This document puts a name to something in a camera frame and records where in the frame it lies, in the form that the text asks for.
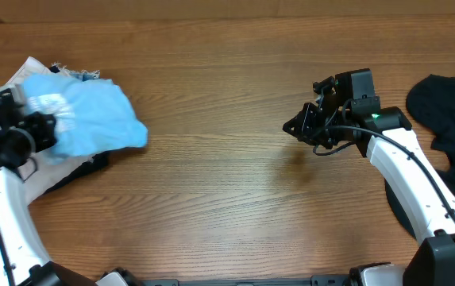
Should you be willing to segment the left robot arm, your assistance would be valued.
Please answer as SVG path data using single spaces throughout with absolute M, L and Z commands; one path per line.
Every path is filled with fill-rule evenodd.
M 0 89 L 0 285 L 92 285 L 53 262 L 29 214 L 29 204 L 71 175 L 82 158 L 48 164 L 56 143 L 54 116 L 27 113 L 14 87 Z

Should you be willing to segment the light blue printed t-shirt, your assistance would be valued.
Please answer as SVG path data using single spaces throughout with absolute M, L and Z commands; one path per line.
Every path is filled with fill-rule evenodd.
M 28 113 L 56 119 L 57 143 L 44 151 L 49 164 L 106 151 L 143 148 L 148 129 L 122 89 L 110 79 L 82 81 L 58 74 L 31 75 L 21 84 Z

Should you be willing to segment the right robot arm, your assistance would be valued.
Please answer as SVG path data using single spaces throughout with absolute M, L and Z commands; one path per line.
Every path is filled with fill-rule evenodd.
M 383 108 L 368 68 L 313 84 L 317 95 L 283 124 L 298 141 L 333 155 L 355 145 L 382 174 L 387 199 L 418 250 L 406 266 L 356 266 L 321 275 L 313 285 L 455 285 L 455 196 L 422 151 L 412 124 L 396 106 Z

